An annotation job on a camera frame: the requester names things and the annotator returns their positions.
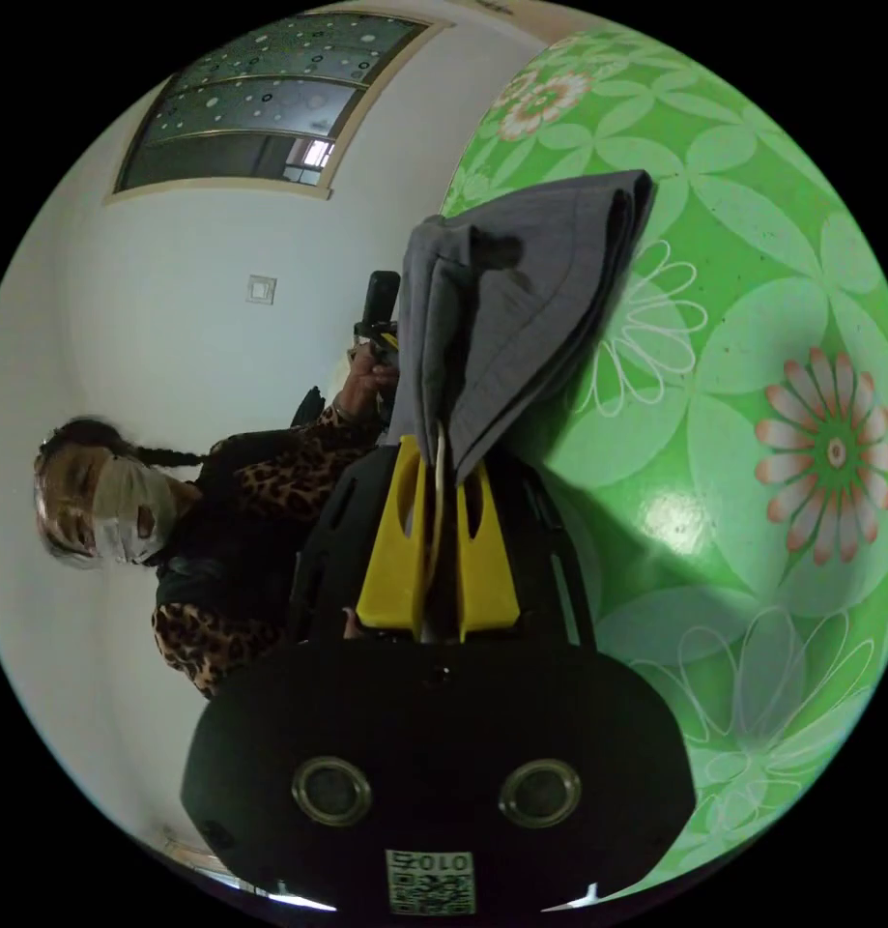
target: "qr code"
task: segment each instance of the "qr code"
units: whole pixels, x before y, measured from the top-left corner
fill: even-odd
[[[386,865],[393,914],[475,914],[472,854],[386,851]]]

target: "camera lens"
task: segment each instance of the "camera lens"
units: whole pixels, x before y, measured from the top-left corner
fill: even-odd
[[[313,822],[349,827],[358,822],[372,804],[372,791],[365,775],[337,757],[316,757],[296,771],[292,795]]]
[[[504,781],[499,809],[515,825],[549,828],[576,810],[582,784],[576,771],[563,761],[531,761]]]

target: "circular lens ring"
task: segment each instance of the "circular lens ring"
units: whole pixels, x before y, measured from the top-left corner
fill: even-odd
[[[525,779],[533,773],[554,773],[562,782],[565,801],[551,815],[527,815],[518,808],[518,791]],[[582,781],[579,779],[579,774],[564,761],[544,758],[524,764],[508,776],[501,787],[499,809],[509,822],[522,828],[552,828],[564,822],[576,811],[581,798]]]
[[[347,774],[353,787],[355,799],[350,810],[339,815],[331,815],[322,812],[311,801],[308,795],[308,781],[315,773],[324,770],[339,771]],[[313,757],[305,761],[292,778],[292,796],[302,812],[308,816],[312,822],[318,825],[327,825],[335,828],[346,828],[355,825],[369,811],[373,804],[373,791],[369,786],[369,780],[366,779],[362,770],[341,760],[339,757]]]

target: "hand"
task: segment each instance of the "hand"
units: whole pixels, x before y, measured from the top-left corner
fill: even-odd
[[[394,367],[376,364],[372,345],[360,345],[350,363],[350,374],[335,404],[351,419],[365,419],[376,411],[380,392],[394,390],[398,371]]]
[[[359,630],[357,625],[357,613],[353,609],[344,609],[344,615],[347,617],[347,623],[344,625],[344,638],[365,638],[366,636]]]

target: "light switch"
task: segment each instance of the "light switch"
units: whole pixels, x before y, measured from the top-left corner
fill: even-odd
[[[272,306],[272,298],[275,292],[275,277],[251,275],[250,282],[247,284],[247,302],[263,303]]]

